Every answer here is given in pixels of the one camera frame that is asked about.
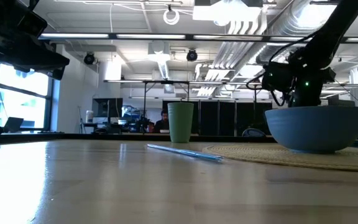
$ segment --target security camera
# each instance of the security camera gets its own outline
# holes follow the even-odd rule
[[[94,52],[88,52],[86,53],[86,56],[84,58],[84,63],[87,65],[93,65],[95,63],[95,58],[94,58]]]
[[[189,52],[187,53],[187,57],[186,57],[188,62],[194,62],[195,60],[197,60],[197,53],[195,49],[190,49]]]

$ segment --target table surface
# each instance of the table surface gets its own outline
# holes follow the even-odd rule
[[[0,146],[0,223],[358,223],[358,172],[215,163],[147,143],[212,144]]]

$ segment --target man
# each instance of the man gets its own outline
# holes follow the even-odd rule
[[[160,133],[160,130],[169,130],[168,111],[161,111],[161,120],[157,121],[154,126],[154,133]]]

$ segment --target blue straw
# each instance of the blue straw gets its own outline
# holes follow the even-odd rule
[[[165,151],[175,152],[175,153],[183,154],[186,156],[193,156],[193,157],[197,157],[200,159],[209,159],[209,160],[214,160],[214,161],[218,161],[218,162],[221,162],[223,160],[223,157],[221,157],[221,156],[215,156],[212,154],[196,152],[196,151],[191,151],[191,150],[175,149],[175,148],[165,147],[165,146],[156,146],[153,144],[147,144],[147,147],[152,147],[154,149],[161,149],[161,150],[165,150]]]

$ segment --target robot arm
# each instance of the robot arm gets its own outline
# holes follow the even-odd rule
[[[308,44],[289,56],[288,64],[270,60],[262,74],[262,88],[272,94],[281,91],[289,107],[319,105],[323,84],[333,82],[336,75],[328,66],[357,16],[358,0],[341,0],[325,25],[305,38],[312,37]]]

